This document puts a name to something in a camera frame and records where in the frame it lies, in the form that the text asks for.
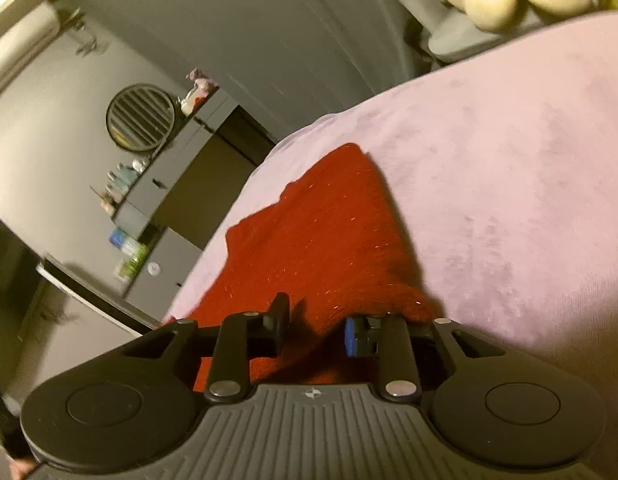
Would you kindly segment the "red knitted sweater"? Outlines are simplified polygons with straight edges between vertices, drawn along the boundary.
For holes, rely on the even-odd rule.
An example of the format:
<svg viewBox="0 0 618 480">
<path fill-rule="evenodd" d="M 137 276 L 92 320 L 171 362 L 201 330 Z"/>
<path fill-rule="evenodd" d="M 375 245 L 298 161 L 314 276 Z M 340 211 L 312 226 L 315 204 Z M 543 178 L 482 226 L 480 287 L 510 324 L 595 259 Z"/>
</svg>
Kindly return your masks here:
<svg viewBox="0 0 618 480">
<path fill-rule="evenodd" d="M 190 314 L 199 326 L 266 311 L 280 292 L 291 304 L 280 356 L 249 364 L 255 384 L 359 382 L 345 363 L 346 318 L 434 317 L 388 188 L 356 144 L 331 151 L 276 203 L 231 226 L 225 247 L 227 261 Z"/>
</svg>

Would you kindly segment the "grey drawer cabinet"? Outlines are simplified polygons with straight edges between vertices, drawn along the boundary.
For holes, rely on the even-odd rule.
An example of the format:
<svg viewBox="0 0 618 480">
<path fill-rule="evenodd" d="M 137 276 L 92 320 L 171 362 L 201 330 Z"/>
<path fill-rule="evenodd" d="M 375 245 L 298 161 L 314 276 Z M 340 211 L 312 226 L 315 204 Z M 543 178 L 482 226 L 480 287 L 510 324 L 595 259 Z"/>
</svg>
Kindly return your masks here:
<svg viewBox="0 0 618 480">
<path fill-rule="evenodd" d="M 155 320 L 169 310 L 202 250 L 172 229 L 161 234 L 125 292 L 132 307 Z"/>
</svg>

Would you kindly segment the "white standing panel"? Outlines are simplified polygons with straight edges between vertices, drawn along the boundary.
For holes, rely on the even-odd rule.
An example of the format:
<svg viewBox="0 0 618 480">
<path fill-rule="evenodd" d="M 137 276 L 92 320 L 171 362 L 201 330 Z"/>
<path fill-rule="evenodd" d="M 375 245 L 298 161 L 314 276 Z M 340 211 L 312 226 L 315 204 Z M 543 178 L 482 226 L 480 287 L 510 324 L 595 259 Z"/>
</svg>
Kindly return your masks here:
<svg viewBox="0 0 618 480">
<path fill-rule="evenodd" d="M 65 295 L 131 334 L 144 335 L 160 326 L 160 322 L 131 306 L 124 298 L 105 292 L 50 256 L 42 258 L 38 273 Z"/>
</svg>

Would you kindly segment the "blue white tissue pack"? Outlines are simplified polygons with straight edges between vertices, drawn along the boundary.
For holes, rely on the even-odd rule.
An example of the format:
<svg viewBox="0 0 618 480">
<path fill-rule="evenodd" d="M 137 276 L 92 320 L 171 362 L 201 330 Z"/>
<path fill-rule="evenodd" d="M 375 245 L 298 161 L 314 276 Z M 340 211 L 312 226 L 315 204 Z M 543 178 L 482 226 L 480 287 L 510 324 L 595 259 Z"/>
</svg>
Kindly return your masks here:
<svg viewBox="0 0 618 480">
<path fill-rule="evenodd" d="M 116 228 L 111 232 L 108 241 L 125 257 L 134 261 L 142 260 L 148 253 L 146 245 L 140 243 L 120 228 Z"/>
</svg>

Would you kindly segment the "grey dressing table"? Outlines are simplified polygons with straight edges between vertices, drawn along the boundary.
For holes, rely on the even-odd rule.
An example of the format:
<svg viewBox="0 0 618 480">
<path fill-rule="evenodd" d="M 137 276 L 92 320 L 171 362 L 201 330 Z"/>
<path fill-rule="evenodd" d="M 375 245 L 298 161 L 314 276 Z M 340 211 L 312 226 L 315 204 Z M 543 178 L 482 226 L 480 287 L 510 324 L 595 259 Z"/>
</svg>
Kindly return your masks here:
<svg viewBox="0 0 618 480">
<path fill-rule="evenodd" d="M 218 90 L 150 159 L 113 222 L 135 238 L 169 228 L 204 248 L 274 144 L 256 119 Z"/>
</svg>

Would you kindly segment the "cosmetic bottles on table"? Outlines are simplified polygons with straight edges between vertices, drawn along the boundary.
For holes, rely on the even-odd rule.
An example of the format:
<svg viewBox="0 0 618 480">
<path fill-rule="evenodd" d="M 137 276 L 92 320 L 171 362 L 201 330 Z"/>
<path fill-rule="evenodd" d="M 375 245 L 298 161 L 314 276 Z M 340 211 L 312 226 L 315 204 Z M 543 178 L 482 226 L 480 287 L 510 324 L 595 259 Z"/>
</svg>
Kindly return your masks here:
<svg viewBox="0 0 618 480">
<path fill-rule="evenodd" d="M 115 170 L 108 171 L 108 182 L 102 190 L 91 186 L 90 190 L 100 200 L 101 208 L 113 218 L 127 199 L 131 188 L 136 185 L 144 171 L 149 168 L 149 157 L 135 158 L 130 164 L 119 162 Z"/>
</svg>

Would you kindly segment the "pink fluffy bed blanket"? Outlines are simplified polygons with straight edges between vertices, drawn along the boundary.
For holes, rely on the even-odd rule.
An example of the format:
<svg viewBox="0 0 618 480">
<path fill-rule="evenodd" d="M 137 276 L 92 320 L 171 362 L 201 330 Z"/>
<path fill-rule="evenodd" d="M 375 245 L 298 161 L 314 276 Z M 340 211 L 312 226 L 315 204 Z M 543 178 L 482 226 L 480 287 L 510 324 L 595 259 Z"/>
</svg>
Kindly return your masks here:
<svg viewBox="0 0 618 480">
<path fill-rule="evenodd" d="M 592 385 L 592 465 L 618 479 L 618 11 L 550 26 L 281 140 L 223 220 L 334 148 L 382 171 L 446 315 Z"/>
</svg>

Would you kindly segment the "round black-framed mirror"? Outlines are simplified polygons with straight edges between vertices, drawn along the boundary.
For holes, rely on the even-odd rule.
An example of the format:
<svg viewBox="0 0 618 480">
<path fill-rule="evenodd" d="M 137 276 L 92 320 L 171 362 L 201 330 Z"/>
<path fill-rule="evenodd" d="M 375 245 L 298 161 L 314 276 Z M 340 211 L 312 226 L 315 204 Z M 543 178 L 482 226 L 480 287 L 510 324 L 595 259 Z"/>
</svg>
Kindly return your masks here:
<svg viewBox="0 0 618 480">
<path fill-rule="evenodd" d="M 160 148 L 175 131 L 175 100 L 154 84 L 131 84 L 108 104 L 105 126 L 115 144 L 131 153 Z"/>
</svg>

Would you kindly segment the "pink white plush toy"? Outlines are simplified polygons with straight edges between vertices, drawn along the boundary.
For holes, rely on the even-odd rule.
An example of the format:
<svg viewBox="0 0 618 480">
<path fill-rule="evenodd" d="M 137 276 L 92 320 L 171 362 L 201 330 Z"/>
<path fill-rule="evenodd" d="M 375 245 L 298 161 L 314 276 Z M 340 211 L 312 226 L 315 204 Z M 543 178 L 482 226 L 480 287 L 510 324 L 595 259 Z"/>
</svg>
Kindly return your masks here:
<svg viewBox="0 0 618 480">
<path fill-rule="evenodd" d="M 187 79 L 193 82 L 193 88 L 180 100 L 181 112 L 185 117 L 194 114 L 219 88 L 216 81 L 198 68 L 191 70 Z"/>
</svg>

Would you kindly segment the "grey curtain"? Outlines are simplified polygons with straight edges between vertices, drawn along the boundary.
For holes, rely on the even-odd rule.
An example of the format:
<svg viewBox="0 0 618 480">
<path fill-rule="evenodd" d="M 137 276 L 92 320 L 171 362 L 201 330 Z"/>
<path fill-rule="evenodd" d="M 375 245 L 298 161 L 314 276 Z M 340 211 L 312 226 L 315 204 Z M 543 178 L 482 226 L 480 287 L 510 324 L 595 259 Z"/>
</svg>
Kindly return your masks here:
<svg viewBox="0 0 618 480">
<path fill-rule="evenodd" d="M 284 138 L 426 72 L 397 0 L 68 0 L 180 78 L 202 70 Z"/>
</svg>

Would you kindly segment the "grey plush cushion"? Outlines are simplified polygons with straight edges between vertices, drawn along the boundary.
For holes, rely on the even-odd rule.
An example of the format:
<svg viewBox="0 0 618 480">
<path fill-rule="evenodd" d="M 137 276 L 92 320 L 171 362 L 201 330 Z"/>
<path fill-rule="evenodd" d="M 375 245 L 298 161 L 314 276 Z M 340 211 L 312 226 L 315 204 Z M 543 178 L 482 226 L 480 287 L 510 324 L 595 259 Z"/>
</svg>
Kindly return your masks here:
<svg viewBox="0 0 618 480">
<path fill-rule="evenodd" d="M 423 26 L 421 46 L 441 64 L 466 60 L 552 23 L 522 3 L 504 32 L 484 32 L 446 0 L 398 1 Z"/>
</svg>

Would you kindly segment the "white air conditioner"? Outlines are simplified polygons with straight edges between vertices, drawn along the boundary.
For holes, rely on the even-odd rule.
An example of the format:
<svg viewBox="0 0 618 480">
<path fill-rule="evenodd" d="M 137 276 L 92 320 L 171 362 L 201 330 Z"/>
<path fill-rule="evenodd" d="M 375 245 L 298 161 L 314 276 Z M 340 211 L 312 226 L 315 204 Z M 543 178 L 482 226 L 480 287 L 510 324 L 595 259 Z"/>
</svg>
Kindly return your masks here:
<svg viewBox="0 0 618 480">
<path fill-rule="evenodd" d="M 50 2 L 40 3 L 0 38 L 0 94 L 60 32 Z"/>
</svg>

